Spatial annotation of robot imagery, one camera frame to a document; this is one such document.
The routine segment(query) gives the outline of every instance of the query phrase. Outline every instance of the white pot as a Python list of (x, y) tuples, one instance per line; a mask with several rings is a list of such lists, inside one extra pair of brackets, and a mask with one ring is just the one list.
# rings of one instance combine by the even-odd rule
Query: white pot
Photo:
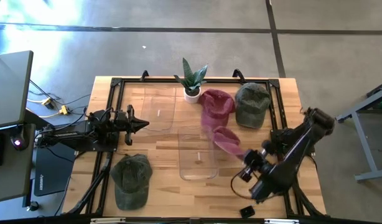
[(198, 102), (198, 99), (199, 99), (199, 96), (201, 96), (202, 89), (199, 88), (199, 93), (198, 93), (198, 95), (196, 95), (196, 96), (188, 96), (188, 95), (185, 93), (185, 88), (183, 89), (183, 93), (184, 93), (184, 99), (185, 99), (188, 103), (197, 103), (197, 102)]

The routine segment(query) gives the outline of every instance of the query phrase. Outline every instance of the pink cloth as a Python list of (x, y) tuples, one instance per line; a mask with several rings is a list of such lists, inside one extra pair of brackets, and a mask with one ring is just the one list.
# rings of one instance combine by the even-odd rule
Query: pink cloth
[(235, 112), (234, 100), (221, 90), (205, 91), (198, 102), (203, 106), (201, 126), (208, 126), (212, 130), (226, 126), (230, 113)]
[(212, 141), (222, 150), (235, 156), (242, 156), (243, 150), (239, 147), (241, 141), (230, 129), (220, 126), (213, 130)]

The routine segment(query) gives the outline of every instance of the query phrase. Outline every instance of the potted plant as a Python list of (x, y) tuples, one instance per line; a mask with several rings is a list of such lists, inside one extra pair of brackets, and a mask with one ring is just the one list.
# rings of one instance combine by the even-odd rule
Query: potted plant
[(183, 58), (183, 69), (184, 78), (178, 75), (174, 75), (174, 78), (184, 86), (184, 99), (189, 103), (196, 103), (202, 93), (201, 85), (206, 82), (203, 78), (205, 78), (208, 65), (192, 73), (188, 61)]

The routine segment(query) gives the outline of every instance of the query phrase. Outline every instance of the baseball cap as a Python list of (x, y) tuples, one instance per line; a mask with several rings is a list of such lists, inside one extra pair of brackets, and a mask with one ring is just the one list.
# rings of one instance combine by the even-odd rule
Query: baseball cap
[(203, 106), (201, 125), (211, 129), (226, 126), (230, 113), (235, 111), (234, 100), (221, 90), (205, 91), (198, 102)]
[(143, 207), (148, 199), (152, 169), (146, 155), (125, 155), (109, 172), (115, 182), (115, 201), (120, 210)]
[(212, 140), (216, 146), (231, 155), (243, 155), (243, 151), (239, 147), (241, 143), (240, 139), (234, 132), (226, 127), (220, 126), (213, 130)]
[(236, 92), (235, 119), (239, 125), (260, 128), (270, 106), (270, 94), (257, 83), (245, 83)]

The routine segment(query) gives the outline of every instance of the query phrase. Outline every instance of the yellow connector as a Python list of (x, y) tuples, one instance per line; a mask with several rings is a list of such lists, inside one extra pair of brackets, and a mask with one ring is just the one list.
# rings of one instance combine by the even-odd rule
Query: yellow connector
[(50, 99), (50, 98), (47, 98), (46, 100), (42, 100), (42, 105), (47, 105), (47, 104), (49, 104), (49, 103), (51, 103), (52, 102), (52, 100)]
[(67, 115), (68, 114), (68, 108), (65, 105), (61, 106), (60, 114)]

